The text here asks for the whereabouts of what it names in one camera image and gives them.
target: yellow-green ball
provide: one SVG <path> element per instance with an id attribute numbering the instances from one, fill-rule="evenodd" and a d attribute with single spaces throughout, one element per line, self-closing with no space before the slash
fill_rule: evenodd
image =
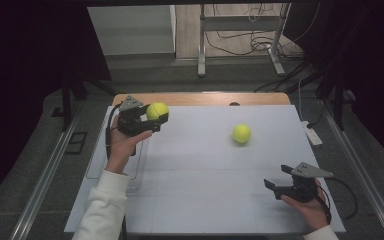
<path id="1" fill-rule="evenodd" d="M 246 143 L 251 137 L 251 129 L 246 124 L 238 124 L 233 129 L 232 137 L 238 143 Z"/>
<path id="2" fill-rule="evenodd" d="M 164 103 L 155 102 L 146 109 L 146 117 L 148 120 L 156 120 L 161 115 L 168 113 L 168 107 Z"/>

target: forearm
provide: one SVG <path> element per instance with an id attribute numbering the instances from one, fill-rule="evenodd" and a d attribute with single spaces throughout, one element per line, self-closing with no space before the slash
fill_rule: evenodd
<path id="1" fill-rule="evenodd" d="M 338 240 L 338 237 L 333 232 L 330 225 L 327 225 L 319 230 L 316 230 L 308 235 L 304 236 L 305 240 Z"/>
<path id="2" fill-rule="evenodd" d="M 129 177 L 103 171 L 91 189 L 86 212 L 73 239 L 118 239 L 123 222 Z"/>

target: power strip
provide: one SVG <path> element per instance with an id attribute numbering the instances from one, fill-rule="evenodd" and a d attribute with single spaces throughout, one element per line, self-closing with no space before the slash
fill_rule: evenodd
<path id="1" fill-rule="evenodd" d="M 312 128 L 307 128 L 308 121 L 302 121 L 302 128 L 305 131 L 305 134 L 307 134 L 308 140 L 310 141 L 311 145 L 316 147 L 323 144 L 322 140 L 319 138 L 319 135 L 317 135 L 316 131 Z"/>

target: human hand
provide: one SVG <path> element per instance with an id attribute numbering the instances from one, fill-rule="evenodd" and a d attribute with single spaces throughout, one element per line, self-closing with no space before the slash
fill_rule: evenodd
<path id="1" fill-rule="evenodd" d="M 317 179 L 316 184 L 320 187 L 320 182 Z M 323 191 L 320 188 L 318 188 L 318 195 L 323 201 L 325 201 L 325 196 L 323 195 Z M 322 205 L 316 199 L 313 199 L 307 203 L 301 203 L 286 195 L 282 195 L 281 198 L 284 202 L 301 213 L 301 215 L 305 218 L 307 225 L 311 228 L 312 231 L 316 231 L 328 225 L 326 220 L 326 213 Z"/>
<path id="2" fill-rule="evenodd" d="M 128 137 L 117 130 L 118 115 L 111 126 L 111 154 L 108 158 L 105 170 L 113 173 L 123 174 L 124 167 L 129 161 L 136 144 L 152 136 L 152 131 L 145 131 L 134 137 Z"/>

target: human arm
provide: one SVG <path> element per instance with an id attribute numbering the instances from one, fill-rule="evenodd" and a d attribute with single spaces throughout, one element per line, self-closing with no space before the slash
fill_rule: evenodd
<path id="1" fill-rule="evenodd" d="M 125 213 L 126 189 L 130 178 L 123 173 L 135 146 L 152 135 L 152 131 L 127 137 L 111 131 L 111 154 L 98 185 L 90 190 L 86 212 L 73 239 L 118 239 Z"/>
<path id="2" fill-rule="evenodd" d="M 317 179 L 316 183 L 318 186 L 320 186 L 320 182 Z M 320 188 L 318 188 L 318 195 L 323 201 L 325 201 L 325 197 Z M 308 227 L 311 229 L 312 232 L 308 235 L 305 235 L 304 239 L 338 239 L 327 222 L 326 213 L 322 205 L 316 199 L 313 199 L 307 203 L 301 203 L 286 195 L 282 195 L 281 198 L 284 202 L 295 208 L 304 217 Z"/>

